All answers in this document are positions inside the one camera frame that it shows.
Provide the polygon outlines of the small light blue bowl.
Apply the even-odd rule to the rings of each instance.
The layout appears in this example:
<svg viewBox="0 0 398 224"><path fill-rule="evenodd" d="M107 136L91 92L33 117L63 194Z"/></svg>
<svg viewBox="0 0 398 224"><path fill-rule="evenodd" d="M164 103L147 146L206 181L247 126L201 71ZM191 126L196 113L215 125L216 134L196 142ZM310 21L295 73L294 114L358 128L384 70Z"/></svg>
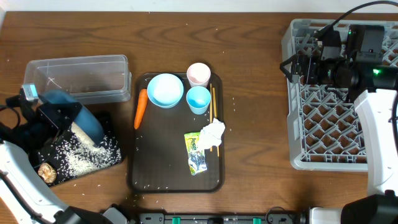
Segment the small light blue bowl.
<svg viewBox="0 0 398 224"><path fill-rule="evenodd" d="M184 93L181 79L170 73L161 73L152 78L147 86L149 100L160 108L172 108Z"/></svg>

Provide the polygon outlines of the large dark blue plate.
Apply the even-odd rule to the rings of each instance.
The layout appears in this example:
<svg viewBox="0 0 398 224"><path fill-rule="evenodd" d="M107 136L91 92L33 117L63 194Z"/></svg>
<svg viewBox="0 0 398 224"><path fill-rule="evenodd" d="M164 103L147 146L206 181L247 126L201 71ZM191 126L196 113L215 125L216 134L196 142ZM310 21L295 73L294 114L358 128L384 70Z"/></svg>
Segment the large dark blue plate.
<svg viewBox="0 0 398 224"><path fill-rule="evenodd" d="M49 90L42 96L46 101L52 104L77 103L74 97L62 90ZM80 106L82 106L82 108L75 118L74 123L94 142L94 144L99 145L104 138L103 127L85 106L81 103Z"/></svg>

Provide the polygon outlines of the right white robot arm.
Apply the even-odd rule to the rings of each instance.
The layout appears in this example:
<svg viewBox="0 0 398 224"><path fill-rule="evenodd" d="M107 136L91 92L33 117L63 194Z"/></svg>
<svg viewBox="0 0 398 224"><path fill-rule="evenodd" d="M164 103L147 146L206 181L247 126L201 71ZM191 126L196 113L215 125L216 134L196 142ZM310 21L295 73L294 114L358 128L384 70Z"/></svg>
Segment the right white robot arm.
<svg viewBox="0 0 398 224"><path fill-rule="evenodd" d="M295 54L280 64L291 83L348 90L364 136L368 196L343 208L313 207L299 223L397 223L397 68L383 65L385 28L354 24L346 44L333 25L314 32L319 56Z"/></svg>

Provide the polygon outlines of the brown food scrap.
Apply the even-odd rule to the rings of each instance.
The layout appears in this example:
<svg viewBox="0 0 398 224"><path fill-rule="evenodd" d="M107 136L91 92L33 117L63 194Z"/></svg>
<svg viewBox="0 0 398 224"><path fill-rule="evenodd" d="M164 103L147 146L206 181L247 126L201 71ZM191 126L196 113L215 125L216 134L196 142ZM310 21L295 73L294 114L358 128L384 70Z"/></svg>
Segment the brown food scrap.
<svg viewBox="0 0 398 224"><path fill-rule="evenodd" d="M46 162L40 165L37 173L46 184L54 183L57 178L57 171Z"/></svg>

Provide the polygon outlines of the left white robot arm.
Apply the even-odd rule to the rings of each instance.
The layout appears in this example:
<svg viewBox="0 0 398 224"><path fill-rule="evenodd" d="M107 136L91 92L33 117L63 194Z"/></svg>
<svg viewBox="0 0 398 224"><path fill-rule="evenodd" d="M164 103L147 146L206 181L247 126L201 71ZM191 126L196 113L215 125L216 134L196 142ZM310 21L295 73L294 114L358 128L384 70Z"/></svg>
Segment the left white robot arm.
<svg viewBox="0 0 398 224"><path fill-rule="evenodd" d="M121 151L80 103L17 104L26 124L1 126L1 197L19 223L129 223L112 204L103 212L67 205L51 185L117 164Z"/></svg>

